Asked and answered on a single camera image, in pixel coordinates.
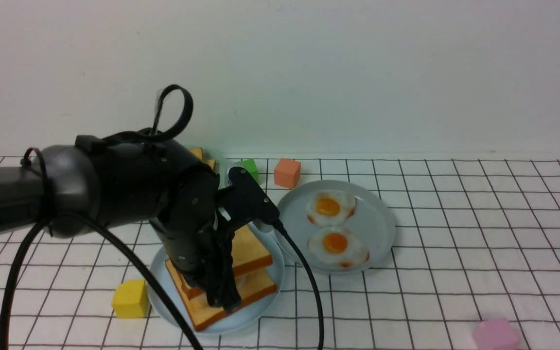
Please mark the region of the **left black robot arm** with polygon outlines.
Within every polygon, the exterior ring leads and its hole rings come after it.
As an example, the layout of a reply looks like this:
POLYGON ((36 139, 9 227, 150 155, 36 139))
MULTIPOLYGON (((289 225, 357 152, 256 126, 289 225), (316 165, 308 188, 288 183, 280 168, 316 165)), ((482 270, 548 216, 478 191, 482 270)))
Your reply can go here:
POLYGON ((108 146, 82 137, 0 168, 0 233, 43 219, 58 238, 91 231, 66 212, 105 228, 149 221, 185 281, 230 313, 242 299, 229 270, 235 233, 218 217, 219 184, 219 175, 177 141, 108 146))

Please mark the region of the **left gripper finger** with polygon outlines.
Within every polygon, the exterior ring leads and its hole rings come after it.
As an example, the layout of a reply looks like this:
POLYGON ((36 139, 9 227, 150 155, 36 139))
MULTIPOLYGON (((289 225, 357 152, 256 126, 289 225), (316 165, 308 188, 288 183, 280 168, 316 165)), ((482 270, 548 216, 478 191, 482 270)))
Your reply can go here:
POLYGON ((194 287, 199 288, 205 293, 207 303, 211 307, 217 306, 217 281, 216 273, 213 270, 198 271, 192 274, 191 281, 194 287))
POLYGON ((222 308, 225 313, 235 312, 242 305, 233 273, 233 233, 218 234, 213 242, 210 258, 210 306, 222 308))

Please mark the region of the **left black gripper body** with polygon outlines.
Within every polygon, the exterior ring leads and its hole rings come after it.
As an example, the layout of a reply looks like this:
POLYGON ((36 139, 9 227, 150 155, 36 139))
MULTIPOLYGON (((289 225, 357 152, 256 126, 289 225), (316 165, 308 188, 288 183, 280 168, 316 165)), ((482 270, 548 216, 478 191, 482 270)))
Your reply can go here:
POLYGON ((151 226, 174 268, 192 286, 193 273, 210 269, 212 240, 222 234, 215 205, 219 181, 211 168, 189 168, 180 173, 165 170, 154 179, 160 195, 151 226))

